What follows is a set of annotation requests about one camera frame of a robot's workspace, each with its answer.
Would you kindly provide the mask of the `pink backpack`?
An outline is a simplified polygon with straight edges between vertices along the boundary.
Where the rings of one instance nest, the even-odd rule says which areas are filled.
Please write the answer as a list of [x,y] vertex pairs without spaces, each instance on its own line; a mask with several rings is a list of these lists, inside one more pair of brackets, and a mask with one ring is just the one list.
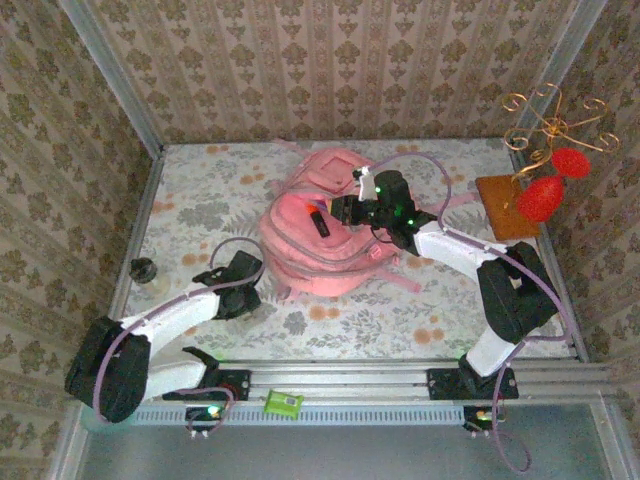
[[[372,277],[418,293],[421,285],[389,267],[400,250],[376,239],[365,226],[344,226],[321,206],[357,192],[352,172],[373,162],[342,147],[303,151],[304,159],[272,184],[275,198],[259,222],[268,267],[278,282],[295,292],[323,297],[344,295]],[[321,238],[310,211],[321,212],[330,236]]]

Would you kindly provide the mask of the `small bottle with black cap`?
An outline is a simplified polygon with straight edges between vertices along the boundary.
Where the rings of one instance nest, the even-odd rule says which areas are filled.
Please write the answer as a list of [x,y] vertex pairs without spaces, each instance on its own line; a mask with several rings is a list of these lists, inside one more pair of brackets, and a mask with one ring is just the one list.
[[170,289],[170,278],[148,257],[130,261],[129,277],[139,290],[151,297],[164,296]]

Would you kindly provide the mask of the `brown wooden board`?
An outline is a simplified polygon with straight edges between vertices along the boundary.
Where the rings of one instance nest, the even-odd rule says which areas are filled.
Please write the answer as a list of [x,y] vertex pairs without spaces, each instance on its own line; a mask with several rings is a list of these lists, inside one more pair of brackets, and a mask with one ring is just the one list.
[[498,241],[535,238],[539,235],[539,226],[517,210],[516,203],[522,188],[519,183],[512,181],[511,175],[479,177],[475,185]]

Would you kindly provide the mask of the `floral tablecloth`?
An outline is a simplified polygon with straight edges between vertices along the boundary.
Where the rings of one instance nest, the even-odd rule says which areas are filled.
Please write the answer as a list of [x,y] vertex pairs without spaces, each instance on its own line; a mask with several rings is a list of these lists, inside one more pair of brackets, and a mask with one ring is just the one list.
[[[509,173],[498,139],[350,141],[347,148],[401,171],[417,204],[435,207],[447,193],[469,196],[483,176]],[[272,184],[303,160],[278,143],[178,145],[168,148],[141,253],[170,278],[151,297],[132,286],[125,311],[136,314],[187,290],[210,266],[236,251],[253,251]],[[286,297],[272,276],[259,282],[260,307],[230,321],[187,330],[178,346],[220,360],[363,360],[458,358],[486,328],[477,285],[447,265],[402,254],[394,272],[421,285],[418,293],[373,278],[341,297]]]

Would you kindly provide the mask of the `green wipes packet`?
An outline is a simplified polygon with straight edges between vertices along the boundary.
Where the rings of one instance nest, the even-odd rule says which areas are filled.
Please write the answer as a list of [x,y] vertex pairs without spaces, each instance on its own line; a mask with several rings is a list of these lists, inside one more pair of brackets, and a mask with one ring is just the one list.
[[271,389],[266,396],[264,412],[297,418],[303,402],[303,395],[292,395]]

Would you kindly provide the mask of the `large red mesh ornament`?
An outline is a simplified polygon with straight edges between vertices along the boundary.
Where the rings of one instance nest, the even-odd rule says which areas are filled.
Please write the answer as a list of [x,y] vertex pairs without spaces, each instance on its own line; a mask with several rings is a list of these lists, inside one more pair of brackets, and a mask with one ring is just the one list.
[[560,175],[533,181],[519,196],[518,212],[535,223],[547,222],[564,199],[564,180]]

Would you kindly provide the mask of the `small black controller board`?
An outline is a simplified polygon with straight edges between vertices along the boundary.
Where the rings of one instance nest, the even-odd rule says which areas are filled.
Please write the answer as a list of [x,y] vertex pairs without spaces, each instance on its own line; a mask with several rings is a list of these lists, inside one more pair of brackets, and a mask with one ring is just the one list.
[[489,437],[493,430],[493,420],[497,423],[506,421],[506,410],[498,408],[496,415],[493,415],[490,407],[464,406],[463,416],[463,428],[473,437],[477,435]]
[[218,405],[189,407],[185,413],[185,420],[190,437],[208,438],[209,434],[221,425],[224,413],[225,408]]

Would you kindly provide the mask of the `small red mesh ornament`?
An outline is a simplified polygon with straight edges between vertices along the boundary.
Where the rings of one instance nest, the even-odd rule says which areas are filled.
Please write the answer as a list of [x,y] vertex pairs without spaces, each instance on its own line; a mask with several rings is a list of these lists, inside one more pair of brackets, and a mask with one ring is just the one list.
[[570,147],[555,150],[551,155],[551,163],[557,172],[565,177],[580,179],[591,172],[591,164],[587,156]]

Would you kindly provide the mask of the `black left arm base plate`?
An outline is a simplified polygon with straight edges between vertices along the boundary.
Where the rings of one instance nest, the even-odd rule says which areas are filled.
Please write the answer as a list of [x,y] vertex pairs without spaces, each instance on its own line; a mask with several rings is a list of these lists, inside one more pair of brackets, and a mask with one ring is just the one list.
[[[251,372],[249,370],[216,370],[207,372],[196,389],[211,387],[226,388],[235,400],[247,400],[250,390]],[[224,392],[208,391],[203,393],[180,394],[169,392],[162,396],[166,401],[225,401]]]

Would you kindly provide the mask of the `aluminium side rail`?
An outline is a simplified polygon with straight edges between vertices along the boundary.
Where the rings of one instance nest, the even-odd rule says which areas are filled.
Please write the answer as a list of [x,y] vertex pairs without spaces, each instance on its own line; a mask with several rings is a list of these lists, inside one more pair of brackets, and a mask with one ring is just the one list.
[[162,177],[164,166],[163,154],[153,160],[147,182],[140,198],[139,208],[132,225],[127,250],[122,261],[111,304],[104,318],[118,320],[123,316],[132,279],[129,276],[130,262],[139,257],[145,237],[147,224],[151,215],[154,198]]
[[546,223],[539,223],[538,226],[539,236],[537,237],[536,242],[539,253],[543,263],[545,264],[549,278],[553,282],[553,286],[556,289],[559,299],[566,311],[565,314],[562,314],[563,328],[565,332],[570,335],[566,343],[578,360],[582,362],[589,362],[589,356],[581,336],[573,303],[553,247],[549,228]]

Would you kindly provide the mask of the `aluminium frame rail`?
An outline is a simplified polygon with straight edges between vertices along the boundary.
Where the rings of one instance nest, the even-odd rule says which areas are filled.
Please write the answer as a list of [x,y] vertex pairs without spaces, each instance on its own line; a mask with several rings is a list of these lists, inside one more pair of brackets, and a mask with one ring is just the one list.
[[[216,370],[249,370],[248,399],[256,403],[271,389],[303,395],[309,402],[330,404],[417,403],[420,401],[478,403],[490,400],[431,400],[426,371],[458,368],[453,362],[336,361],[223,362]],[[519,398],[533,403],[581,403],[613,392],[605,365],[577,360],[517,359],[514,371]],[[493,397],[498,397],[497,379]]]

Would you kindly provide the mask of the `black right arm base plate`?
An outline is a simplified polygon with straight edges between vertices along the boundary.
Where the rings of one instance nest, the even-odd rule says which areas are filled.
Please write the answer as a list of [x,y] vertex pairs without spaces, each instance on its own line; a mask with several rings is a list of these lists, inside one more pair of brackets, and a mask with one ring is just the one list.
[[[459,368],[431,368],[426,371],[426,385],[431,400],[491,400],[498,374],[475,377]],[[498,390],[498,399],[518,399],[514,371],[507,368]]]

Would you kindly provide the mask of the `aluminium frame post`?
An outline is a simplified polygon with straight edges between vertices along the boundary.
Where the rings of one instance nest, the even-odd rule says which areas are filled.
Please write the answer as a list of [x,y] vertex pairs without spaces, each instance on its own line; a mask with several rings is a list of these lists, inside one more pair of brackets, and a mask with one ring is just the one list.
[[[534,82],[535,87],[544,87],[551,83],[559,87],[571,65],[583,47],[589,33],[599,19],[608,0],[579,0],[576,9],[569,18],[566,28],[556,44],[545,68]],[[534,129],[538,120],[533,112],[543,114],[551,102],[558,96],[554,89],[546,96],[535,95],[524,107],[516,123],[517,130],[509,136],[509,145],[518,146],[517,137],[529,138],[529,130]]]
[[163,141],[152,121],[149,108],[137,93],[97,16],[86,0],[58,0],[83,41],[91,58],[105,78],[110,90],[127,115],[139,140],[153,160],[162,156]]

